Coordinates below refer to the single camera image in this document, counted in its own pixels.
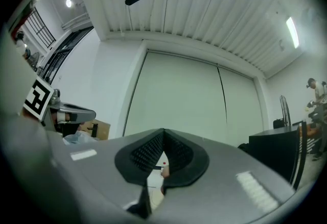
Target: black railing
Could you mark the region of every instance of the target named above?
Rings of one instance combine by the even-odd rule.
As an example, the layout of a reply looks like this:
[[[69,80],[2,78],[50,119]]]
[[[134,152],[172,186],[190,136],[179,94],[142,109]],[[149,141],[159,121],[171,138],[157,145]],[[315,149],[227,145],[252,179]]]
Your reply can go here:
[[[50,33],[49,29],[44,24],[41,16],[39,15],[36,8],[32,10],[29,18],[27,19],[30,26],[33,28],[34,32],[37,36],[41,39],[41,41],[46,45],[48,48],[56,39]]]

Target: pants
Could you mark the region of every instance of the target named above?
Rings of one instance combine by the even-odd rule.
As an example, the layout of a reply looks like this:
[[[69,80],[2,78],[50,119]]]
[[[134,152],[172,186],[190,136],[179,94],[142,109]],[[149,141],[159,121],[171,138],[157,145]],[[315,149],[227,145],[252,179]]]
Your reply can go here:
[[[319,148],[319,151],[322,153],[323,150],[326,147],[327,144],[327,123],[322,123],[321,124],[321,135],[322,135],[322,141],[321,141],[321,145]]]

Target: ceiling light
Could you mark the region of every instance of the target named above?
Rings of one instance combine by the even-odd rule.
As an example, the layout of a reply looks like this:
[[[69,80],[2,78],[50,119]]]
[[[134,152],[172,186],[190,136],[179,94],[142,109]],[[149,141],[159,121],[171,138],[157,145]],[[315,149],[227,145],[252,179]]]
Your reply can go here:
[[[293,39],[293,43],[294,43],[294,47],[296,49],[299,46],[299,42],[298,42],[296,28],[295,28],[294,22],[291,17],[288,18],[288,20],[286,21],[286,24],[287,24],[288,30],[290,30],[290,33],[291,33],[291,36]]]
[[[67,7],[71,7],[72,6],[72,1],[71,0],[66,0],[66,5],[67,5]]]

